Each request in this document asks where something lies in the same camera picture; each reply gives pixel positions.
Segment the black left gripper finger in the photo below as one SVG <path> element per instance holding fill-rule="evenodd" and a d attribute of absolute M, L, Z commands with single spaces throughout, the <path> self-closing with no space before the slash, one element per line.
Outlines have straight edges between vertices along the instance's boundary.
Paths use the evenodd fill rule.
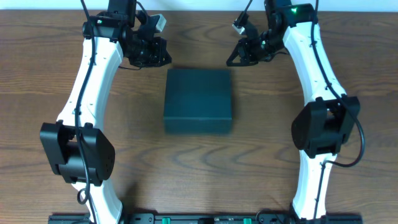
<path fill-rule="evenodd" d="M 172 58 L 165 47 L 161 47 L 155 51 L 153 56 L 154 67 L 162 67 L 170 64 Z"/>
<path fill-rule="evenodd" d="M 138 61 L 138 60 L 130 60 L 130 65 L 137 68 L 144 68 L 147 67 L 149 62 L 148 61 Z"/>

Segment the dark green box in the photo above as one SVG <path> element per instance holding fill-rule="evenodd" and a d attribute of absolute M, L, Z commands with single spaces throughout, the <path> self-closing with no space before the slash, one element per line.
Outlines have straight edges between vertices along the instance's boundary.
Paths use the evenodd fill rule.
<path fill-rule="evenodd" d="M 233 126 L 229 70 L 169 69 L 164 129 L 169 134 L 227 134 Z"/>

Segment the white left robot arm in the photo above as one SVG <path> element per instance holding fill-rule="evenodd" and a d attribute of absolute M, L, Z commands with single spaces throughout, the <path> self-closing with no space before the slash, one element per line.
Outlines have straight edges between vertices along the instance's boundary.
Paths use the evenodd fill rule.
<path fill-rule="evenodd" d="M 110 1 L 87 15 L 83 55 L 67 103 L 40 140 L 54 174 L 77 190 L 87 214 L 54 214 L 50 223 L 131 223 L 111 180 L 116 152 L 104 135 L 104 115 L 116 72 L 125 58 L 131 70 L 161 67 L 172 59 L 161 38 L 166 19 L 149 15 L 138 1 Z"/>

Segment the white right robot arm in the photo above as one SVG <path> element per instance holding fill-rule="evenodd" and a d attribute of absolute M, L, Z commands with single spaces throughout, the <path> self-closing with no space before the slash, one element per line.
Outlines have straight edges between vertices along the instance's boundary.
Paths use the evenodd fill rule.
<path fill-rule="evenodd" d="M 325 199 L 337 155 L 353 128 L 360 128 L 360 103 L 336 78 L 323 47 L 318 4 L 265 1 L 268 29 L 259 32 L 242 11 L 233 22 L 241 39 L 227 59 L 230 67 L 270 62 L 277 54 L 294 61 L 304 98 L 291 135 L 300 154 L 298 186 L 281 223 L 361 223 L 360 215 L 329 214 Z"/>

